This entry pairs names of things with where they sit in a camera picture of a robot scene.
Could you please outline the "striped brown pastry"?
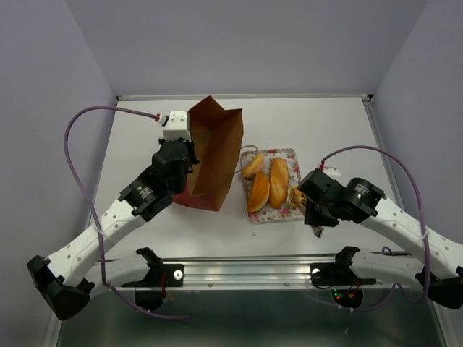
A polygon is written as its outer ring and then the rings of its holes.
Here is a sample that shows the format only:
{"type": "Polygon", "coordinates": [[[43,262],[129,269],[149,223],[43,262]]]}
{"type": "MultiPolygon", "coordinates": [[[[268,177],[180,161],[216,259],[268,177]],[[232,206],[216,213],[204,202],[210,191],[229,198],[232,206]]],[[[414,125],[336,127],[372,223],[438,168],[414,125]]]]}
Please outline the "striped brown pastry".
{"type": "Polygon", "coordinates": [[[295,207],[302,214],[305,214],[307,205],[306,196],[298,190],[297,186],[290,186],[288,188],[286,202],[290,207],[295,207]]]}

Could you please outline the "red brown paper bag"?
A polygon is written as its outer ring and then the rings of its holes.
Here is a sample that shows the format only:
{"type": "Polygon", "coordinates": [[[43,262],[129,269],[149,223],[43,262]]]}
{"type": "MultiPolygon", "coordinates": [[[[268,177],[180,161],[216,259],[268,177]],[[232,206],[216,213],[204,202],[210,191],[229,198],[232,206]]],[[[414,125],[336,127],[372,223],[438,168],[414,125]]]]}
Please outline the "red brown paper bag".
{"type": "Polygon", "coordinates": [[[232,185],[241,154],[242,109],[224,109],[208,96],[189,111],[190,134],[199,163],[187,177],[185,191],[174,203],[200,210],[219,211],[232,185]]]}

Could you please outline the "long golden bread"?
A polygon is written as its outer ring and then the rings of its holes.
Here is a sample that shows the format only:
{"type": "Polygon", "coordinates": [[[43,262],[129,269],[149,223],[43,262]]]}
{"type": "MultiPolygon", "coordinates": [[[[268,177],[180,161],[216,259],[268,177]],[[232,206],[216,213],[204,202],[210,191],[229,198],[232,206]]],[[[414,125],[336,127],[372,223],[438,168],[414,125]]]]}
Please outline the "long golden bread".
{"type": "Polygon", "coordinates": [[[274,158],[269,172],[270,194],[269,203],[274,209],[279,209],[287,196],[289,185],[289,169],[283,158],[274,158]]]}

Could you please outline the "orange oval bread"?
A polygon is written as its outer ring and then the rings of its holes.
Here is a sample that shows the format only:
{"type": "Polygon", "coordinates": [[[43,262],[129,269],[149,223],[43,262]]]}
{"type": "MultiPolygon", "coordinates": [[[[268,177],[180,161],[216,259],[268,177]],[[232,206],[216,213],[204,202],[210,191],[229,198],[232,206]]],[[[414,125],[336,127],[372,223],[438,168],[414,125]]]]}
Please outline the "orange oval bread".
{"type": "Polygon", "coordinates": [[[247,201],[247,212],[259,211],[267,203],[270,194],[270,183],[263,171],[256,173],[252,183],[252,189],[247,201]]]}

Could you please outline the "pink sugared donut bread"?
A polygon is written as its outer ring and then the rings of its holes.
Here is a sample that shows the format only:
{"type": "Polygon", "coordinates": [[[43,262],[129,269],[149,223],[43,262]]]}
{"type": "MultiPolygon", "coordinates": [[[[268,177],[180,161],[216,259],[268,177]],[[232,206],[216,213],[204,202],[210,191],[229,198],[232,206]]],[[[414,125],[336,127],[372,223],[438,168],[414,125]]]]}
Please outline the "pink sugared donut bread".
{"type": "Polygon", "coordinates": [[[243,169],[242,175],[245,178],[252,178],[257,172],[262,171],[265,158],[262,153],[258,153],[243,169]]]}

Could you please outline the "metal tongs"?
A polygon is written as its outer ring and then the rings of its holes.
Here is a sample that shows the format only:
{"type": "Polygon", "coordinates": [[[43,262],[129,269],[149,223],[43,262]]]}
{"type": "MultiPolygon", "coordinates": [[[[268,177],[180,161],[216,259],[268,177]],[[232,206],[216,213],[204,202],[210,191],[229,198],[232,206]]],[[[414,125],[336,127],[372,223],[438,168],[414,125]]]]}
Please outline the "metal tongs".
{"type": "Polygon", "coordinates": [[[313,234],[316,238],[320,239],[324,232],[324,227],[322,226],[311,226],[313,234]]]}

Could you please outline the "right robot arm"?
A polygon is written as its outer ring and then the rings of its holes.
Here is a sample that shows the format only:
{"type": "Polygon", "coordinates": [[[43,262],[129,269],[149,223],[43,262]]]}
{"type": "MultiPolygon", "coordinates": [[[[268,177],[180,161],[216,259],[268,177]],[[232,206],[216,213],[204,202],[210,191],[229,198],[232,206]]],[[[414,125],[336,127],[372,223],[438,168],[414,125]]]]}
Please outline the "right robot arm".
{"type": "Polygon", "coordinates": [[[315,235],[341,221],[386,237],[404,250],[376,254],[345,246],[331,263],[315,263],[311,281],[321,288],[395,283],[424,289],[427,298],[449,309],[462,307],[462,245],[404,212],[383,190],[361,178],[343,186],[320,169],[297,187],[305,196],[305,224],[315,235]]]}

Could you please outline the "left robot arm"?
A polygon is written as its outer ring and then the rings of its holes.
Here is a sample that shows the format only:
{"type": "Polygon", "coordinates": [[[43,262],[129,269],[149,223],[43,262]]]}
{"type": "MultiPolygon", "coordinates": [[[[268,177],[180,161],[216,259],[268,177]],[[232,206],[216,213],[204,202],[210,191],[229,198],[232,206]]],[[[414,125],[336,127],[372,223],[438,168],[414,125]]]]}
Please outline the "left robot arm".
{"type": "Polygon", "coordinates": [[[108,210],[68,245],[47,257],[34,256],[27,269],[33,283],[56,317],[65,321],[81,312],[90,299],[120,286],[146,286],[159,292],[152,304],[139,294],[128,300],[154,317],[166,288],[183,284],[184,267],[165,265],[148,247],[126,259],[107,262],[105,254],[124,237],[144,226],[185,190],[198,160],[191,141],[161,140],[152,163],[124,188],[108,210]]]}

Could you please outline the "floral tray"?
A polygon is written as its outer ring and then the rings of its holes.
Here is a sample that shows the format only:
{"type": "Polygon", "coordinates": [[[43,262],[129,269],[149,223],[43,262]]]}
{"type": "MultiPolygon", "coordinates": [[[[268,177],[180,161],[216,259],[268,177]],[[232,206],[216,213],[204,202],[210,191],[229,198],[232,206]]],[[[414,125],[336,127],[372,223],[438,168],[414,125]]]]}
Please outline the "floral tray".
{"type": "MultiPolygon", "coordinates": [[[[270,149],[270,150],[248,150],[244,151],[240,157],[240,163],[242,169],[258,154],[262,153],[265,158],[265,164],[263,167],[263,172],[267,175],[269,180],[269,172],[270,172],[270,164],[274,158],[283,158],[289,169],[289,185],[290,186],[297,186],[301,181],[301,173],[300,173],[300,166],[297,160],[297,155],[295,151],[291,148],[285,149],[270,149]]],[[[254,181],[254,177],[252,178],[245,178],[242,176],[243,179],[243,187],[245,189],[245,197],[246,197],[246,209],[247,209],[247,201],[250,194],[250,190],[252,189],[252,183],[254,181]]],[[[286,200],[284,201],[283,205],[279,209],[274,209],[270,206],[269,199],[266,204],[257,212],[249,213],[247,212],[250,221],[253,223],[264,223],[264,222],[279,222],[279,221],[286,221],[286,220],[302,220],[303,214],[295,207],[290,207],[286,200]]]]}

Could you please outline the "aluminium rail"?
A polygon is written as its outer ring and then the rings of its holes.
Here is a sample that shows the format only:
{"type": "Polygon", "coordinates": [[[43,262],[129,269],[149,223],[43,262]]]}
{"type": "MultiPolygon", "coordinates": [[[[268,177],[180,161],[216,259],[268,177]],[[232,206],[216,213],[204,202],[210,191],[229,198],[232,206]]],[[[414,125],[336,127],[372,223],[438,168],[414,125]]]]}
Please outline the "aluminium rail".
{"type": "Polygon", "coordinates": [[[122,288],[174,291],[270,291],[368,288],[398,283],[420,290],[421,261],[406,254],[358,252],[350,261],[318,256],[162,259],[149,267],[134,256],[113,262],[114,284],[122,288]]]}

